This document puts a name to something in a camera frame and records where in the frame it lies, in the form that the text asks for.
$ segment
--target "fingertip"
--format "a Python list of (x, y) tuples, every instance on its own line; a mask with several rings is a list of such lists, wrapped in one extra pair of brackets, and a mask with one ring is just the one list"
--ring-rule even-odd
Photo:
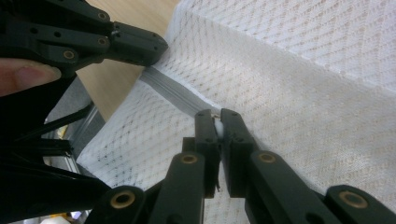
[(45, 64), (39, 66), (25, 66), (15, 72), (15, 83), (20, 91), (41, 86), (61, 77), (58, 68)]

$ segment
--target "white fabric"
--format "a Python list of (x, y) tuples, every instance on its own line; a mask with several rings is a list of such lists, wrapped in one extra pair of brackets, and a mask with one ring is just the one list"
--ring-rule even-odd
[[(311, 188), (348, 184), (396, 212), (395, 31), (391, 0), (186, 0), (155, 67), (241, 113)], [(78, 162), (111, 186), (146, 189), (165, 176), (192, 124), (139, 82)], [(241, 201), (221, 200), (205, 202), (216, 204), (205, 223), (247, 222), (227, 207), (244, 211)]]

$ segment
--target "white mesh fabric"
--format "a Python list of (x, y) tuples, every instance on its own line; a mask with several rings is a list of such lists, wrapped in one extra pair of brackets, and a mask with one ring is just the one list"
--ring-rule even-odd
[[(241, 113), (311, 188), (348, 184), (396, 212), (395, 8), (374, 0), (186, 0), (155, 67)], [(184, 136), (193, 136), (192, 118), (139, 82), (78, 161), (110, 186), (146, 189), (164, 177)], [(164, 160), (150, 156), (157, 152)], [(205, 204), (205, 223), (247, 222), (243, 201), (226, 192)]]
[(110, 187), (148, 189), (165, 178), (182, 139), (193, 136), (193, 118), (137, 81), (127, 100), (78, 157)]

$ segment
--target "wooden table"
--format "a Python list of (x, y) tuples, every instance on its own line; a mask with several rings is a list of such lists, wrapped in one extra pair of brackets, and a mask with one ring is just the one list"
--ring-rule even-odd
[[(112, 21), (164, 35), (179, 0), (87, 0)], [(104, 60), (78, 71), (78, 76), (105, 120), (130, 92), (143, 67)]]

